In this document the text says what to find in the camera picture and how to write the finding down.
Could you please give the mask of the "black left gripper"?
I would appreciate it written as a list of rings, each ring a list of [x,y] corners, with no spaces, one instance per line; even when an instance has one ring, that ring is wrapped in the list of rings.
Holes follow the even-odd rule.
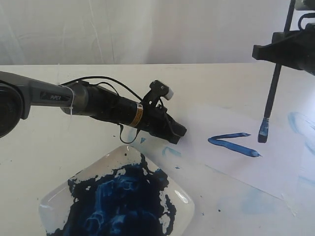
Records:
[[[143,105],[143,109],[143,116],[140,120],[141,131],[175,145],[187,132],[187,129],[167,114],[164,108]]]

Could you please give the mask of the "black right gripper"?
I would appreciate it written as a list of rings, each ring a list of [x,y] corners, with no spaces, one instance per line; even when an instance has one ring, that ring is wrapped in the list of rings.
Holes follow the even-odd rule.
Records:
[[[252,57],[315,75],[315,25],[304,30],[274,32],[268,45],[254,45]]]

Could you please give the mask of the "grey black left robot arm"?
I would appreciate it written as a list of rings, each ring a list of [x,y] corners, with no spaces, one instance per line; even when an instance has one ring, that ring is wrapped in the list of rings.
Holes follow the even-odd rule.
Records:
[[[54,85],[9,72],[0,73],[0,135],[11,132],[21,119],[27,119],[31,106],[59,107],[68,115],[88,116],[110,122],[123,128],[134,127],[138,132],[177,144],[187,129],[168,113],[161,98],[170,100],[172,90],[159,80],[150,83],[150,91],[139,101],[120,96],[113,88],[102,87],[113,81],[131,94],[129,87],[109,77],[98,76],[102,81],[88,83],[89,76],[61,85]]]

